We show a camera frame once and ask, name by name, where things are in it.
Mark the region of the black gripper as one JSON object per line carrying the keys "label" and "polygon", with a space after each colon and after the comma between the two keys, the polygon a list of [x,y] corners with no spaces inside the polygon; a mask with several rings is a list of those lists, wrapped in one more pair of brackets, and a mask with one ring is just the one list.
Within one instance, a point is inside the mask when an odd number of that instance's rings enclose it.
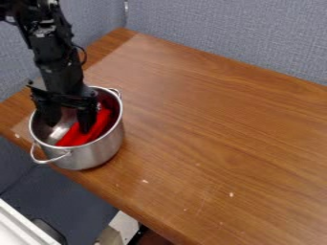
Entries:
{"label": "black gripper", "polygon": [[37,61],[42,78],[31,80],[33,101],[49,126],[62,119],[62,107],[75,108],[79,131],[90,132],[98,118],[98,92],[86,85],[79,60]]}

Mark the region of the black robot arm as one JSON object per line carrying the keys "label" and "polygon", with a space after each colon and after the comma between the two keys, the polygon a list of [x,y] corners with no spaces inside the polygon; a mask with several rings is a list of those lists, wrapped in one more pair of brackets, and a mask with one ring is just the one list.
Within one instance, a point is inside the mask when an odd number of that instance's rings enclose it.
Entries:
{"label": "black robot arm", "polygon": [[0,21],[18,27],[42,82],[29,81],[37,112],[49,126],[62,120],[65,107],[77,110],[79,130],[89,133],[98,117],[98,92],[86,85],[79,58],[85,49],[74,42],[73,24],[59,0],[0,0]]}

